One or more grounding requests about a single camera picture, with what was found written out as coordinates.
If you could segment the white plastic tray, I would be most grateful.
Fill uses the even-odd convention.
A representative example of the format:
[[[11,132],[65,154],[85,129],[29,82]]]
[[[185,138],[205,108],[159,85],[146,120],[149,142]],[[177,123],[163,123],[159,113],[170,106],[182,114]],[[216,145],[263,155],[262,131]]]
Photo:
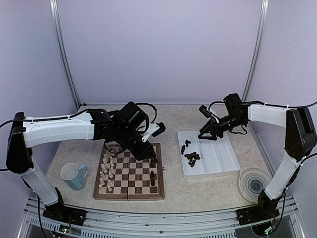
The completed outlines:
[[[177,133],[179,149],[181,150],[181,146],[188,139],[191,144],[186,148],[185,154],[196,151],[201,157],[191,168],[188,160],[181,155],[185,179],[203,179],[239,173],[241,167],[226,133],[223,138],[216,141],[199,139],[198,134],[198,131],[179,131]]]

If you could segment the wooden chess board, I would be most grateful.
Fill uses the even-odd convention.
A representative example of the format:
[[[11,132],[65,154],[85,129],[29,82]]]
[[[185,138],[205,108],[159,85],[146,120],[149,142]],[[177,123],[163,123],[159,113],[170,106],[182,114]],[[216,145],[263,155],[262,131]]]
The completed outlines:
[[[97,189],[96,175],[93,198],[108,201],[164,200],[161,146],[159,143],[154,143],[153,147],[158,159],[155,168],[150,168],[150,161],[154,161],[154,159],[137,161],[130,151],[123,152],[118,144],[111,146],[108,151],[117,155],[114,193],[100,194]],[[151,186],[150,183],[151,171],[156,174],[155,186]]]

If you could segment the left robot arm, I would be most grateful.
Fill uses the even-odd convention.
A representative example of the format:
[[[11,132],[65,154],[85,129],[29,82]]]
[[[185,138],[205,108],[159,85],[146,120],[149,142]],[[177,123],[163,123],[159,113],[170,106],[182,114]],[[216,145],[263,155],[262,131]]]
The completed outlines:
[[[137,160],[155,158],[148,141],[164,131],[162,123],[150,120],[140,103],[128,102],[120,110],[84,109],[72,115],[55,117],[27,117],[23,112],[1,124],[11,125],[5,161],[5,170],[19,175],[42,200],[58,220],[69,216],[59,190],[47,180],[33,161],[33,148],[71,140],[103,140],[115,142],[129,150]]]

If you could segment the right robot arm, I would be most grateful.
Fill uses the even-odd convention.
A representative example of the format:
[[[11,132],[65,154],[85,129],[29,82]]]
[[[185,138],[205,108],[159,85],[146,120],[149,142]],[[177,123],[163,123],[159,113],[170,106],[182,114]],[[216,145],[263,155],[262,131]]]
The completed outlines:
[[[279,200],[295,180],[303,162],[311,157],[317,144],[317,133],[310,106],[273,105],[261,101],[243,102],[236,93],[222,101],[228,114],[222,118],[211,107],[201,105],[199,111],[209,121],[199,130],[199,139],[216,141],[224,133],[248,122],[262,122],[285,129],[284,157],[271,182],[264,189],[266,200]]]

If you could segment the pile of dark chess pieces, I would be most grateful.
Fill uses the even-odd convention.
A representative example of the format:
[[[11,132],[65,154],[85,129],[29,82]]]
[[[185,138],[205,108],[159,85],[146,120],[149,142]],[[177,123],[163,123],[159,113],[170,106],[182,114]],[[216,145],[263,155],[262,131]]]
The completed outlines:
[[[195,163],[197,160],[200,160],[201,157],[200,155],[194,151],[192,153],[188,153],[188,154],[185,154],[185,150],[186,148],[189,147],[189,145],[191,144],[191,141],[189,141],[188,139],[185,140],[185,144],[183,144],[181,146],[181,155],[183,155],[187,160],[188,160],[188,165],[193,168],[195,166]]]

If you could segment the white chess pieces row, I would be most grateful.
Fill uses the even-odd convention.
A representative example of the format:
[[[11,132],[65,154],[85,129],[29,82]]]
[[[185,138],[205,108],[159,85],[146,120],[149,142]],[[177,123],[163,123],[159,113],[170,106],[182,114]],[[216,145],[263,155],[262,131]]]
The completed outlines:
[[[102,150],[97,174],[97,189],[100,194],[114,193],[116,162],[116,154]]]

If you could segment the grey spiral coaster plate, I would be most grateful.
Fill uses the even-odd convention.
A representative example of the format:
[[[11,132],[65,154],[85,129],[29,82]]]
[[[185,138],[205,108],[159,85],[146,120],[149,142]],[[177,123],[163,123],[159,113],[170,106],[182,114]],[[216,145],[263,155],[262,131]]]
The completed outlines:
[[[238,189],[245,200],[257,203],[259,194],[271,180],[272,177],[262,169],[242,167],[239,172]]]

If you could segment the light blue mug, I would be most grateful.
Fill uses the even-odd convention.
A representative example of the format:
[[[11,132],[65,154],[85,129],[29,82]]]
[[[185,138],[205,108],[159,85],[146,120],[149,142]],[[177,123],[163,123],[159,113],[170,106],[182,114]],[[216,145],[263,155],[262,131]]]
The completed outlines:
[[[85,187],[88,172],[86,164],[78,166],[74,163],[68,163],[61,168],[60,177],[71,189],[81,190]]]

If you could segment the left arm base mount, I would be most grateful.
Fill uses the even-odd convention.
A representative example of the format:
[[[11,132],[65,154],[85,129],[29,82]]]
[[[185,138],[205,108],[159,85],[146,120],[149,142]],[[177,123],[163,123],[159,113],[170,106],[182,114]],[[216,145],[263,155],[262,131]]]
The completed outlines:
[[[43,216],[70,225],[83,226],[86,213],[85,210],[78,208],[49,206],[44,209]]]

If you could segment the aluminium front rail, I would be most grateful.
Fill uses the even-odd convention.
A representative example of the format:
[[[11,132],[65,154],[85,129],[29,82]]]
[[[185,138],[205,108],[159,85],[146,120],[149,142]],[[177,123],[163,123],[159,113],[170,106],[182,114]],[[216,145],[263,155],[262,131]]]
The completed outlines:
[[[30,197],[18,224],[16,238],[25,238],[32,228],[44,228],[50,236],[56,232],[62,238],[234,238],[253,237],[253,227],[263,222],[240,225],[235,209],[212,212],[146,214],[86,209],[82,226],[70,225],[61,233],[65,223],[39,218],[44,209]]]

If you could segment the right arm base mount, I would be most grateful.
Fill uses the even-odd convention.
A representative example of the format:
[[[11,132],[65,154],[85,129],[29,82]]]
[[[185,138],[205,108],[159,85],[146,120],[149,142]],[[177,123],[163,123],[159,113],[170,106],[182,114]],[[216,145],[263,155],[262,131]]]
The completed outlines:
[[[247,225],[267,219],[272,219],[273,216],[278,217],[280,213],[276,206],[265,207],[257,204],[253,207],[238,209],[236,211],[236,215],[239,225]]]

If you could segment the right aluminium corner post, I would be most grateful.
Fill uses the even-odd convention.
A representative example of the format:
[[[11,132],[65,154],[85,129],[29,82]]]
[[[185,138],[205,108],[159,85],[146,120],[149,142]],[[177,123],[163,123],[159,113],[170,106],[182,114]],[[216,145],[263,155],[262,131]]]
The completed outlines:
[[[267,19],[268,8],[269,8],[269,0],[262,0],[256,40],[255,40],[255,45],[254,45],[253,54],[251,58],[250,67],[248,70],[247,81],[246,81],[243,95],[242,95],[242,101],[246,101],[248,99],[248,96],[251,91],[259,55],[261,52],[261,45],[262,45],[262,39],[264,36],[264,31],[265,31],[265,23]]]

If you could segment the aluminium corner post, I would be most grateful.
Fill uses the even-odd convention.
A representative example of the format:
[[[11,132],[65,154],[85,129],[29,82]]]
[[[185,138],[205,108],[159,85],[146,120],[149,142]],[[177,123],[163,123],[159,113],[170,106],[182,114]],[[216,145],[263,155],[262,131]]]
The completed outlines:
[[[243,95],[242,95],[242,101],[246,101],[248,99],[248,96],[251,91],[259,55],[261,52],[261,45],[262,45],[262,39],[264,36],[264,31],[265,31],[265,23],[267,19],[268,8],[269,8],[269,0],[262,0],[256,40],[255,40],[255,45],[254,45],[253,54],[251,58],[250,67],[248,70],[247,81],[246,81]]]
[[[76,109],[79,109],[81,106],[80,98],[78,96],[76,86],[72,77],[69,60],[67,57],[66,47],[63,40],[63,33],[62,33],[57,0],[50,0],[50,9],[51,9],[52,19],[54,24],[54,30],[55,30],[55,34],[57,38],[58,49],[59,49],[59,53],[60,53],[60,57],[62,61],[62,67],[66,76],[66,82],[67,82],[74,106]]]

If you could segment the left aluminium corner post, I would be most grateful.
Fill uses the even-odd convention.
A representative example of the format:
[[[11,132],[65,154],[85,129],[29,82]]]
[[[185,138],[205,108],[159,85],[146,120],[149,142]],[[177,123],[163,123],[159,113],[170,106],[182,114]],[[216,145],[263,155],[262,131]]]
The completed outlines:
[[[69,60],[67,57],[66,47],[63,40],[63,33],[62,33],[57,0],[50,0],[50,9],[51,9],[52,19],[54,24],[54,30],[55,30],[55,34],[57,38],[58,49],[59,49],[59,53],[60,53],[60,57],[62,61],[62,67],[66,76],[66,82],[67,82],[74,106],[76,109],[79,109],[81,106],[80,98],[78,96],[76,86],[72,77]]]

